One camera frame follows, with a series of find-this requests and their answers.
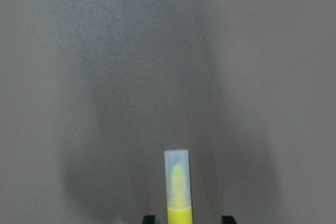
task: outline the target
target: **marker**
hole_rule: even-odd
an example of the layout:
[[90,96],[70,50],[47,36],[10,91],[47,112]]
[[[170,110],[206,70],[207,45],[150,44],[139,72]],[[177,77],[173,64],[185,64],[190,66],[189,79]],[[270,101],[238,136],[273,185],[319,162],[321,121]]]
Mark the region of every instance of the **marker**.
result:
[[192,224],[188,150],[164,152],[168,224]]

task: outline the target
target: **highlighter cap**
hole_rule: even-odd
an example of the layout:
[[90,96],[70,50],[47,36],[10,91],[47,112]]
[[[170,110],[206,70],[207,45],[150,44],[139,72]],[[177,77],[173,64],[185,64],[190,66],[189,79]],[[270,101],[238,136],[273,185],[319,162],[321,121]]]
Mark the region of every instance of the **highlighter cap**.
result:
[[188,150],[164,152],[166,168],[167,206],[174,210],[191,207]]

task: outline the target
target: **yellow highlighter body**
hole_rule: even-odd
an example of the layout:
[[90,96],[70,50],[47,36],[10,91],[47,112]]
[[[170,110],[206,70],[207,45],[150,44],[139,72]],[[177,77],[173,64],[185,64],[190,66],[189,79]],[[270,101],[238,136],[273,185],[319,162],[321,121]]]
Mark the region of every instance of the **yellow highlighter body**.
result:
[[192,224],[188,150],[165,151],[168,224]]

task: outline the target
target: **gray surface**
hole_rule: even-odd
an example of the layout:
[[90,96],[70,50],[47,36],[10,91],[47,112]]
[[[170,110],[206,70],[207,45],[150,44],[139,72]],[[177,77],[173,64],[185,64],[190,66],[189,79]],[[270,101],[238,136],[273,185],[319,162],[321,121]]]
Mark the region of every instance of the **gray surface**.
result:
[[0,0],[1,223],[336,222],[335,0]]

